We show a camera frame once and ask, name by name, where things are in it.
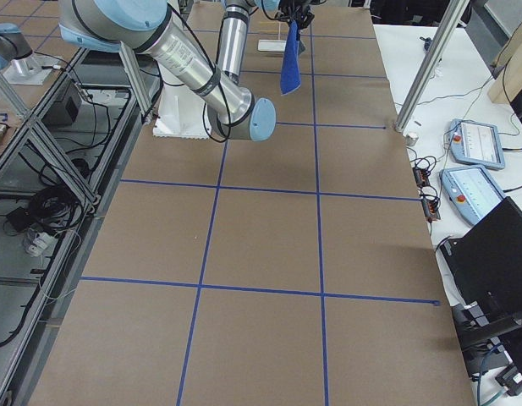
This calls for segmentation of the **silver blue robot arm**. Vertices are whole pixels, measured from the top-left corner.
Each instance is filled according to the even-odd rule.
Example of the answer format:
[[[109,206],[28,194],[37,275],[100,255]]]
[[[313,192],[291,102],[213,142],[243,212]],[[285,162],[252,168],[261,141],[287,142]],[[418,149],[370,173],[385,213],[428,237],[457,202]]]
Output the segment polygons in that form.
[[[217,141],[270,138],[276,109],[239,86],[250,17],[259,9],[271,21],[288,25],[280,90],[300,86],[300,32],[315,18],[310,1],[226,1],[216,59],[210,59],[194,32],[167,1],[61,1],[62,38],[78,47],[118,52],[125,44],[162,65],[202,99]]]

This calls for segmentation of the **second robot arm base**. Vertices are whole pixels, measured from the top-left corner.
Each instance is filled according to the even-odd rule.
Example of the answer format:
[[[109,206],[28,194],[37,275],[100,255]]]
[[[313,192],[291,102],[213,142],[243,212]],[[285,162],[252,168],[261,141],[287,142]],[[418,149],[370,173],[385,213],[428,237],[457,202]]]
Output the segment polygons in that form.
[[[43,85],[48,75],[62,67],[53,57],[37,55],[19,27],[0,24],[0,71],[13,85]]]

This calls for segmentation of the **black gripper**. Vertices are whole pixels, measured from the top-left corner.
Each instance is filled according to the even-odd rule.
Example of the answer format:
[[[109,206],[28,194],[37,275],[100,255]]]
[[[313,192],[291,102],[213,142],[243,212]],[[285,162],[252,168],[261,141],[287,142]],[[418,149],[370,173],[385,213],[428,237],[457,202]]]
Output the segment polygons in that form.
[[[275,18],[288,25],[295,22],[299,30],[306,29],[315,18],[311,11],[311,5],[315,4],[311,0],[282,0],[278,4]]]

